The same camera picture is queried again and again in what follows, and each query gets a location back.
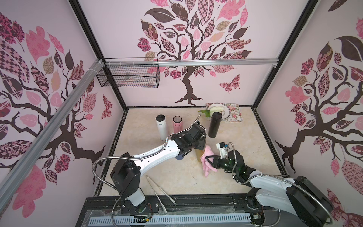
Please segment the pink towel cloth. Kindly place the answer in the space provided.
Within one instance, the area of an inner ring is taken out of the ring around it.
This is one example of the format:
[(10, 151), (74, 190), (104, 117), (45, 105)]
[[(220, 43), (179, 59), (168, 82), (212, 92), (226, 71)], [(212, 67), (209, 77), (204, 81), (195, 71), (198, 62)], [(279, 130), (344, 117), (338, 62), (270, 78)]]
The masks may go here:
[(213, 155), (214, 152), (212, 151), (211, 147), (206, 145), (204, 153), (200, 158), (205, 177), (208, 177), (210, 171), (217, 172), (217, 169), (209, 163), (209, 160), (213, 162)]

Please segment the gold thermos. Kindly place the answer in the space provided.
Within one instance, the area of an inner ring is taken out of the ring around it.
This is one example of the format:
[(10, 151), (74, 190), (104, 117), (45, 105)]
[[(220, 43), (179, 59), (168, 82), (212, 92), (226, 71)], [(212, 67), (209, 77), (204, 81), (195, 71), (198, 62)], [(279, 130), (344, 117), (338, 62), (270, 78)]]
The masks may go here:
[(197, 161), (201, 163), (201, 162), (202, 162), (202, 161), (201, 161), (201, 157), (202, 157), (202, 155), (204, 154), (204, 150), (201, 150), (201, 149), (195, 149), (195, 153), (196, 153)]

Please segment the blue thermos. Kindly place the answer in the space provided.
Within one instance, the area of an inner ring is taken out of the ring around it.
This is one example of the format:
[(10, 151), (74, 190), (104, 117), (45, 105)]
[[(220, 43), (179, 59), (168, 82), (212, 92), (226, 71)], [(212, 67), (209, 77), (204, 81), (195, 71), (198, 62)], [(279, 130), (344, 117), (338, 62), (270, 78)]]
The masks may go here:
[(184, 158), (184, 154), (180, 152), (176, 157), (177, 160), (182, 160)]

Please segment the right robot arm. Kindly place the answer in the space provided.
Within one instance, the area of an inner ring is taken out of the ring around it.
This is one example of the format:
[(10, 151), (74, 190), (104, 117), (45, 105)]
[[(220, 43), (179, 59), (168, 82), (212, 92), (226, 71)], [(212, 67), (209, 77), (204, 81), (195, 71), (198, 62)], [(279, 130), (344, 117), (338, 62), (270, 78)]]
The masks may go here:
[(204, 153), (201, 161), (203, 169), (223, 169), (236, 183), (250, 187), (244, 203), (251, 210), (272, 207), (297, 216), (308, 227), (334, 224), (331, 202), (305, 177), (264, 174), (247, 166), (237, 150), (225, 158)]

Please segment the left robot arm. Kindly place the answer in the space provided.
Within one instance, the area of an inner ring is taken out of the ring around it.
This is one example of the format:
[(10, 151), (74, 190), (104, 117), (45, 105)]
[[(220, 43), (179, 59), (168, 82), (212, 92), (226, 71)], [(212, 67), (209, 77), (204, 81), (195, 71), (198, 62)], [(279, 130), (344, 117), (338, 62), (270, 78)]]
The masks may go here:
[(120, 156), (110, 173), (113, 185), (123, 200), (134, 207), (145, 207), (147, 199), (140, 188), (141, 177), (153, 167), (175, 157), (185, 157), (193, 149), (205, 148), (206, 130), (199, 123), (169, 135), (165, 144), (146, 153)]

